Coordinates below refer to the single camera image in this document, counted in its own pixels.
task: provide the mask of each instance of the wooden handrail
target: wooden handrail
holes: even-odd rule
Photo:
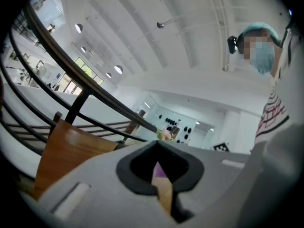
[[[34,12],[31,4],[28,2],[24,8],[24,14],[32,31],[39,39],[40,43],[65,70],[65,72],[74,79],[80,86],[87,89],[97,99],[105,103],[110,108],[114,109],[123,116],[129,118],[133,122],[143,126],[144,128],[156,132],[156,127],[144,120],[141,116],[133,112],[130,108],[122,104],[119,100],[109,94],[106,90],[100,87],[93,79],[91,79],[76,63],[67,55],[67,53],[58,45],[50,33],[41,23],[40,19]]]

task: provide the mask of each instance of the person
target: person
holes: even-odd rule
[[[256,132],[255,146],[266,143],[292,124],[304,123],[304,47],[294,26],[282,42],[268,24],[250,24],[237,38],[238,53],[261,75],[270,76],[273,89]]]
[[[43,3],[44,3],[45,1],[46,1],[46,0],[38,0],[38,1],[34,2],[34,3],[32,4],[33,9],[34,9],[35,11],[39,11],[39,10],[42,8]]]

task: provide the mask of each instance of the white wall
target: white wall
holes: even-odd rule
[[[194,131],[191,133],[191,137],[190,137],[188,146],[202,149],[205,137],[206,137],[206,133],[203,133],[202,131],[194,129]]]
[[[17,141],[0,124],[0,148],[5,158],[17,169],[35,178],[41,156]]]
[[[227,111],[218,142],[225,142],[229,149],[234,149],[238,136],[240,113]]]
[[[65,119],[68,110],[53,100],[44,90],[21,85],[17,85],[17,88],[35,107],[49,118],[53,119],[55,113],[59,111],[63,115],[62,118]],[[77,98],[77,95],[70,95],[62,92],[56,92],[56,94],[69,104],[72,104]],[[13,111],[18,113],[27,124],[46,125],[44,121],[39,119],[23,103],[21,103],[7,84],[4,84],[4,99]],[[102,123],[123,122],[129,120],[94,97],[90,97],[86,100],[80,112]],[[90,123],[77,117],[73,125],[81,124]]]
[[[169,70],[129,77],[120,86],[176,93],[206,99],[228,110],[261,115],[271,87],[226,72],[212,70]]]
[[[157,110],[154,113],[150,113],[146,121],[151,123],[152,125],[156,126],[158,129],[163,130],[166,129],[166,127],[169,125],[165,119],[170,118],[172,120],[178,121],[180,119],[180,131],[179,134],[176,137],[176,140],[180,140],[180,142],[188,143],[189,139],[192,135],[193,129],[196,125],[196,119],[191,118],[187,115],[180,114],[178,112],[175,112],[173,110],[169,110],[163,107],[158,107]],[[184,127],[187,127],[188,129],[191,128],[192,132],[188,133],[184,131]],[[136,135],[147,139],[147,140],[156,140],[156,135],[150,133],[151,131],[148,131],[142,127],[139,128]]]
[[[205,150],[213,150],[211,147],[214,146],[214,142],[212,140],[214,139],[214,131],[208,130],[204,143],[203,143],[203,149]]]
[[[235,148],[232,152],[250,154],[254,146],[260,117],[241,112]]]
[[[117,87],[112,92],[112,96],[133,111],[138,109],[147,95],[147,92],[134,87]]]

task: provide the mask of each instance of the surgical mask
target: surgical mask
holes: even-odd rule
[[[275,48],[270,42],[256,42],[256,47],[250,48],[250,65],[261,75],[270,73],[275,60]]]

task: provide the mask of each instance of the ceiling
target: ceiling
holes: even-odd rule
[[[280,0],[62,0],[62,4],[74,45],[79,51],[86,47],[84,56],[103,75],[111,73],[113,84],[125,86],[138,76],[173,70],[205,77],[218,72],[221,78],[224,72],[245,86],[256,86],[255,91],[270,87],[268,78],[235,64],[227,38],[238,36],[253,21],[268,23],[282,36],[289,19]],[[157,28],[157,22],[166,21],[163,29]],[[84,28],[80,34],[77,23]],[[115,72],[115,65],[123,67],[122,75]]]

